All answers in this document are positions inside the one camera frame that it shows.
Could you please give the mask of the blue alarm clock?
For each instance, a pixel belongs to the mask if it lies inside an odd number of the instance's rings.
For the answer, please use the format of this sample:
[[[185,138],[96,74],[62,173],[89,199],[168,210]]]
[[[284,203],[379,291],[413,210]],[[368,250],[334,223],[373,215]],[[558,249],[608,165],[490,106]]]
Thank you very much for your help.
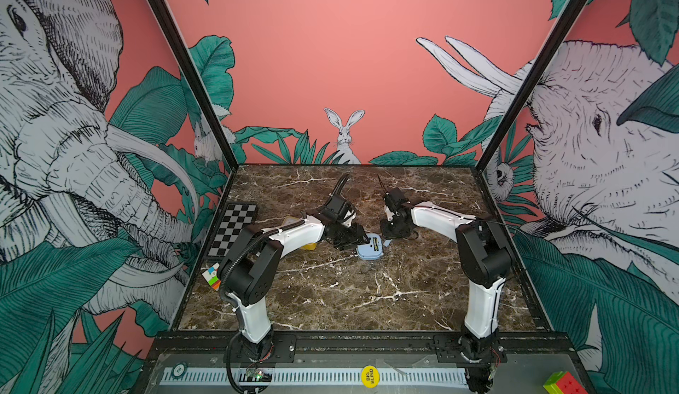
[[[359,245],[356,248],[356,252],[358,254],[358,257],[364,261],[375,261],[381,258],[384,254],[383,252],[383,243],[382,239],[380,238],[380,235],[375,234],[375,233],[369,233],[367,235],[368,237],[368,242],[366,244]],[[381,246],[381,252],[376,253],[373,248],[372,248],[372,243],[371,240],[373,238],[378,238],[380,241],[380,246]]]

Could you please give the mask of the yellow alarm clock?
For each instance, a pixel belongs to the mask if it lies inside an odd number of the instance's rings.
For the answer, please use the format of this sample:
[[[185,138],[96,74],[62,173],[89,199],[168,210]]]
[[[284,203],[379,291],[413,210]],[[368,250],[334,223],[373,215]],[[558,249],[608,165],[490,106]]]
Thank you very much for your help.
[[[280,242],[284,245],[283,254],[289,254],[305,245],[317,243],[324,233],[324,226],[320,220],[307,216],[303,224],[281,233]]]

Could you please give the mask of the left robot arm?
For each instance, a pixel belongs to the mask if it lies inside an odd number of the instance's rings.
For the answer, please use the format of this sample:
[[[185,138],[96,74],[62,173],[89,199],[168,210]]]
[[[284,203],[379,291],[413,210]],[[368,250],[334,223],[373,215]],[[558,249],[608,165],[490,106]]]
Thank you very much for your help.
[[[320,241],[348,250],[367,244],[369,238],[358,222],[323,221],[312,215],[281,227],[260,230],[251,225],[242,230],[231,252],[219,264],[217,293],[233,306],[240,334],[249,343],[262,344],[272,332],[265,296],[281,259]]]

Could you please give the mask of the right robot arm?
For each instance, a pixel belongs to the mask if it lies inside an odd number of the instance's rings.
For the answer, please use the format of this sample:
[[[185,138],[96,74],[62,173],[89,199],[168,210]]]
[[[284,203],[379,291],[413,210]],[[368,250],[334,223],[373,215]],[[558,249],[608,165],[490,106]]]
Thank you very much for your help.
[[[456,242],[460,264],[470,282],[465,330],[478,340],[499,327],[500,296],[512,268],[509,239],[501,225],[474,215],[440,208],[429,201],[386,205],[380,222],[385,238],[408,238],[424,228]]]

